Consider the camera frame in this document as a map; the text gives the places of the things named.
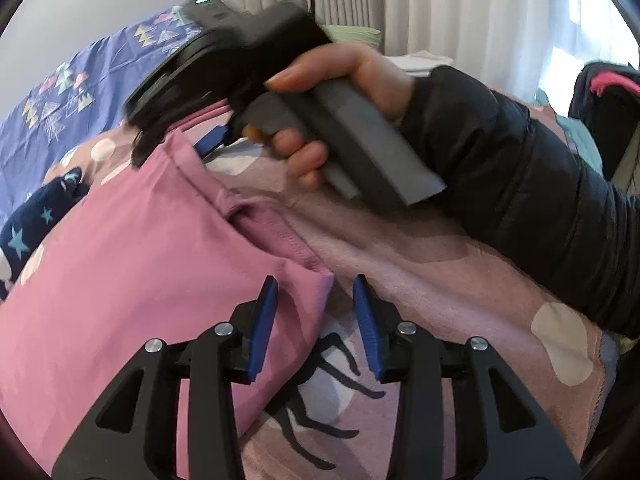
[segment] green pillow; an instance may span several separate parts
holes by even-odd
[[[325,25],[324,31],[333,41],[359,41],[376,50],[380,48],[382,33],[369,27],[349,27],[347,25]]]

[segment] finger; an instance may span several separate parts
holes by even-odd
[[[303,176],[317,170],[329,158],[329,150],[324,142],[314,140],[289,157],[287,168],[293,176]]]
[[[318,189],[322,186],[324,179],[322,178],[322,174],[318,170],[310,171],[307,174],[304,174],[300,177],[300,184],[307,189]]]
[[[248,124],[242,129],[242,136],[256,144],[264,144],[268,140],[268,138],[252,124]]]
[[[326,79],[353,73],[376,51],[362,43],[330,43],[305,52],[265,85],[274,92],[303,92]]]
[[[305,139],[299,131],[287,128],[273,136],[271,145],[278,155],[291,156],[305,145]]]

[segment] teal cloth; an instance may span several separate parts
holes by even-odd
[[[549,97],[545,91],[539,88],[531,104],[534,106],[550,106]],[[578,119],[570,119],[558,114],[556,114],[556,122],[558,122],[566,136],[574,142],[580,158],[602,175],[602,158],[587,127]]]

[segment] silver screw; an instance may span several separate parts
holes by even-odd
[[[398,332],[402,335],[413,335],[418,332],[418,327],[411,321],[401,321],[398,323]]]
[[[478,350],[479,352],[489,348],[489,343],[484,337],[472,337],[470,344],[471,348]]]
[[[155,354],[162,349],[162,341],[159,339],[150,339],[145,343],[145,350],[150,354]]]
[[[234,326],[231,323],[218,323],[213,331],[216,335],[230,335],[234,331]]]

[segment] blue bedding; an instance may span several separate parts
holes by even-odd
[[[36,86],[0,123],[0,226],[66,152],[118,126],[127,97],[198,32],[173,7],[97,41]]]

